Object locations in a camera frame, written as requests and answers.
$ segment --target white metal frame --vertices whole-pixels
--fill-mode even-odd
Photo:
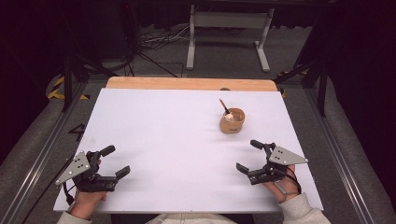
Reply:
[[[187,70],[194,67],[195,54],[195,27],[227,27],[227,28],[251,28],[262,29],[260,41],[255,41],[257,54],[259,55],[262,70],[270,71],[267,58],[263,50],[265,38],[267,37],[273,18],[274,9],[269,9],[268,13],[227,13],[227,12],[199,12],[195,11],[194,5],[191,6],[190,16],[190,43],[187,55]]]

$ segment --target person's left hand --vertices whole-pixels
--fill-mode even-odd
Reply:
[[[79,217],[82,219],[90,219],[96,206],[101,201],[105,201],[107,196],[106,191],[100,192],[80,192],[76,193],[75,205],[70,211],[70,215],[73,217]]]

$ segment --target table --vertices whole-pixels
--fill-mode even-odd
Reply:
[[[224,87],[231,91],[219,91]],[[219,130],[219,97],[229,107],[244,109],[240,133]],[[235,168],[237,162],[251,169],[265,164],[265,153],[251,147],[251,139],[304,155],[271,80],[113,77],[100,93],[78,151],[116,147],[102,159],[101,175],[131,166],[97,208],[101,213],[278,211],[272,194],[250,186]],[[308,165],[297,165],[296,171],[311,204],[323,209]],[[61,192],[54,210],[67,207]]]

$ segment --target hand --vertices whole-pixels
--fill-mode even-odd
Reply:
[[[289,169],[287,170],[287,174],[295,177],[295,165],[289,165]],[[277,182],[277,184],[286,191],[286,194],[280,191],[280,189],[274,184],[274,182],[266,182],[262,184],[274,194],[276,200],[279,203],[283,203],[299,195],[297,184],[286,176],[282,180]]]
[[[90,219],[96,206],[101,201],[106,200],[107,192],[79,192],[77,191],[75,196],[75,205],[70,211],[70,215],[73,217],[79,217],[82,219]]]

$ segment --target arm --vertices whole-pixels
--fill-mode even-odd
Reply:
[[[64,212],[58,221],[58,224],[74,223],[85,224],[91,223],[91,216],[96,206],[101,201],[106,200],[107,192],[78,192],[76,201],[73,203],[69,213]]]
[[[288,175],[294,176],[295,165],[290,165]],[[308,223],[330,223],[317,208],[312,208],[306,194],[299,194],[296,183],[285,177],[278,182],[286,193],[282,193],[274,182],[263,183],[275,196],[279,206],[283,210],[284,223],[308,224]]]

